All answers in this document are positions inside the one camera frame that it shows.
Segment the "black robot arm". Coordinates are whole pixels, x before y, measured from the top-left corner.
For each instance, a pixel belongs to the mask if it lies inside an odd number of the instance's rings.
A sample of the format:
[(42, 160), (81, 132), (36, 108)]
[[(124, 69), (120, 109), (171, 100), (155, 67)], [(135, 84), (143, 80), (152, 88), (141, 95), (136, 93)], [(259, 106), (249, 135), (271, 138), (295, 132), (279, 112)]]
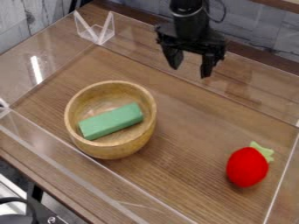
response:
[(227, 16), (223, 7), (220, 20), (211, 17), (209, 0), (171, 0), (169, 11), (172, 22), (155, 26), (156, 43), (163, 49), (163, 55), (172, 69), (183, 63), (183, 53), (196, 53), (201, 56), (200, 77), (208, 78), (212, 68), (224, 60), (227, 41), (224, 36), (211, 28), (211, 21), (221, 23)]

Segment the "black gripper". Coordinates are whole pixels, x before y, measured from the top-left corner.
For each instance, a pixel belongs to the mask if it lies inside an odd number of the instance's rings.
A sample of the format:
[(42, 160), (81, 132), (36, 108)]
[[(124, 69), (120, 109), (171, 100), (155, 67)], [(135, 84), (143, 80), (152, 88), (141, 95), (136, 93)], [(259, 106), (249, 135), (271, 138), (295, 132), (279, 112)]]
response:
[(219, 60), (224, 60), (227, 41), (209, 27), (196, 38), (181, 38), (172, 23), (161, 23), (153, 28), (156, 43), (163, 48), (163, 55), (172, 69), (183, 63), (183, 51), (201, 55), (200, 77), (208, 78)]

